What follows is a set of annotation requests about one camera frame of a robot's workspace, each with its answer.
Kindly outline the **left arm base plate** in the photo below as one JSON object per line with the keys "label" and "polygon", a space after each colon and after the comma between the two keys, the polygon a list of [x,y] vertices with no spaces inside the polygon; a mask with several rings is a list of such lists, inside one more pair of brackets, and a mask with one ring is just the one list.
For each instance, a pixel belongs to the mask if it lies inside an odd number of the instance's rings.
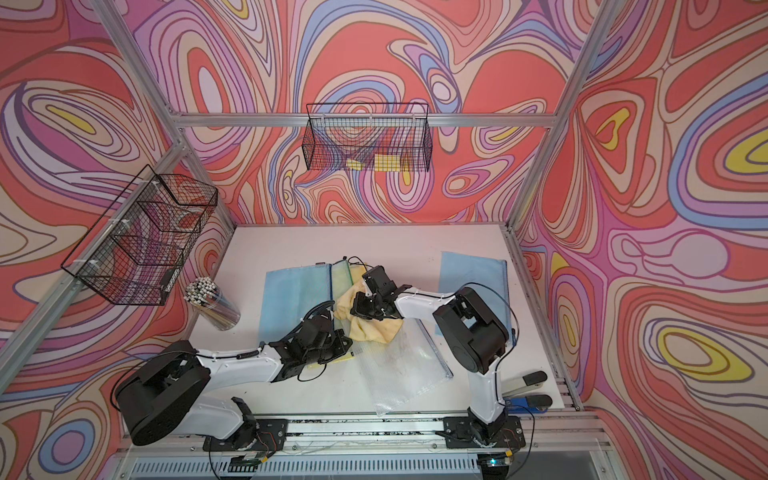
{"label": "left arm base plate", "polygon": [[287,439],[288,420],[261,418],[245,420],[244,423],[224,440],[205,439],[205,452],[278,452],[284,448]]}

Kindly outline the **yellow sponge in basket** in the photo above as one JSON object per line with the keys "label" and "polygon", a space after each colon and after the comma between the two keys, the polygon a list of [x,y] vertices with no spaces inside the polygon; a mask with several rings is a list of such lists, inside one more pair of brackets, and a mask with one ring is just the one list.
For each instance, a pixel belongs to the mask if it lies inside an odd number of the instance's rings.
{"label": "yellow sponge in basket", "polygon": [[398,155],[374,154],[363,160],[348,158],[344,164],[351,171],[400,172],[401,159]]}

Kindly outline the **yellow wiping cloth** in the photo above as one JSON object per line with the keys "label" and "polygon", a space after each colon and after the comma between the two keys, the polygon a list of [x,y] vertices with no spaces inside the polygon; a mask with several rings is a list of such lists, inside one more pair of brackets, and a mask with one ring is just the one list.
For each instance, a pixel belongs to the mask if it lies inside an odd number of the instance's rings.
{"label": "yellow wiping cloth", "polygon": [[368,320],[351,312],[355,295],[365,292],[362,280],[364,271],[364,267],[360,265],[349,267],[352,283],[343,288],[341,295],[335,300],[334,316],[342,322],[347,336],[353,341],[388,344],[401,331],[404,323],[402,319]]}

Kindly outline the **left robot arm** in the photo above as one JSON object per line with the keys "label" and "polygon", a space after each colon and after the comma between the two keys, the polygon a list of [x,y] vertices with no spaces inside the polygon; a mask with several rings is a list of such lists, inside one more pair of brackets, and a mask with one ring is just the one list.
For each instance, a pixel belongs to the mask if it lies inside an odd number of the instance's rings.
{"label": "left robot arm", "polygon": [[147,446],[170,435],[207,439],[208,451],[261,449],[274,453],[278,420],[259,420],[246,401],[214,392],[250,383],[298,378],[309,365],[326,366],[353,345],[336,327],[333,302],[312,307],[285,336],[253,350],[214,352],[177,341],[116,385],[113,399],[131,441]]}

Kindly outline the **green zip document bag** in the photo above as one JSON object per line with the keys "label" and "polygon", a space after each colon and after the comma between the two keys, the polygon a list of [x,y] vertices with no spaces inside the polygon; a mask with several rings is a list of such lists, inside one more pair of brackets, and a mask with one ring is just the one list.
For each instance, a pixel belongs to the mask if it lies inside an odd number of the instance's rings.
{"label": "green zip document bag", "polygon": [[346,258],[336,261],[330,267],[332,299],[339,300],[353,285],[350,264]]}

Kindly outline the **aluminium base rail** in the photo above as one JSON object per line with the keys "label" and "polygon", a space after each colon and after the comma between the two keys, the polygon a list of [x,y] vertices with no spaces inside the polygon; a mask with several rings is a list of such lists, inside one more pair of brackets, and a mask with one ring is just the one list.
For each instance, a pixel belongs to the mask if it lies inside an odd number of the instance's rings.
{"label": "aluminium base rail", "polygon": [[280,451],[210,452],[192,435],[147,447],[125,446],[105,479],[625,479],[601,421],[585,412],[519,415],[514,433],[495,446],[451,449],[436,413],[290,415],[277,432]]}

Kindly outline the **light blue mesh document bag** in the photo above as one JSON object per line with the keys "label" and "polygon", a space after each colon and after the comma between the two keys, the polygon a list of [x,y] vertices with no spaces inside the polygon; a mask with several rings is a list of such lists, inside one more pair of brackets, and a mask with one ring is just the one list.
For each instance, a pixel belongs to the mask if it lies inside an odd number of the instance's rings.
{"label": "light blue mesh document bag", "polygon": [[517,340],[517,318],[510,309],[507,262],[453,252],[441,254],[439,289],[454,293],[463,287],[474,289]]}

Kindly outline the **yellow document bag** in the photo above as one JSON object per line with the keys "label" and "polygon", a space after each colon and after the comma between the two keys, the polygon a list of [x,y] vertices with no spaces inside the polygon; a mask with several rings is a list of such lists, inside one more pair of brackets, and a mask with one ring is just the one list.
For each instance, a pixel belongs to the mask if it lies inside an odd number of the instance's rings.
{"label": "yellow document bag", "polygon": [[343,355],[343,356],[333,360],[332,364],[337,364],[337,363],[349,361],[349,360],[352,360],[353,358],[354,358],[354,353],[353,352],[347,352],[345,355]]}

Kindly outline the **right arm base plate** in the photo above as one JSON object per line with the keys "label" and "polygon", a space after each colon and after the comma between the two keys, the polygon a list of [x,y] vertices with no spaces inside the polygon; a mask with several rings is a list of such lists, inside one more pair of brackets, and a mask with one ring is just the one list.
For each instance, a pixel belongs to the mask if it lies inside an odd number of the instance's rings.
{"label": "right arm base plate", "polygon": [[445,440],[448,449],[502,448],[516,452],[527,445],[517,416],[501,415],[491,423],[471,416],[445,417],[443,429],[436,435]]}

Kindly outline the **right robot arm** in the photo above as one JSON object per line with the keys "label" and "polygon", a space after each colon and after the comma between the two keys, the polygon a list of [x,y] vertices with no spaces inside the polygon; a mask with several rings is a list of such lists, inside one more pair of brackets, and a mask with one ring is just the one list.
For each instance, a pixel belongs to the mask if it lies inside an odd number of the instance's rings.
{"label": "right robot arm", "polygon": [[491,448],[507,422],[499,391],[498,365],[511,340],[508,329],[472,288],[454,293],[423,293],[398,286],[382,266],[362,275],[364,290],[354,295],[351,313],[384,319],[433,320],[453,357],[468,372],[470,405],[467,414],[443,419],[441,436],[449,449]]}

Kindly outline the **clear pencil holder cup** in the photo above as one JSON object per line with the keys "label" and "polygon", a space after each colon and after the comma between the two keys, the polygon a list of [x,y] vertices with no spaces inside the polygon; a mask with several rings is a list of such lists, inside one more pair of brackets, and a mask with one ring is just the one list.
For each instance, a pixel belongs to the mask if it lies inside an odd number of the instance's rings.
{"label": "clear pencil holder cup", "polygon": [[185,288],[184,299],[220,331],[234,328],[241,318],[238,308],[210,277],[199,277],[189,283]]}

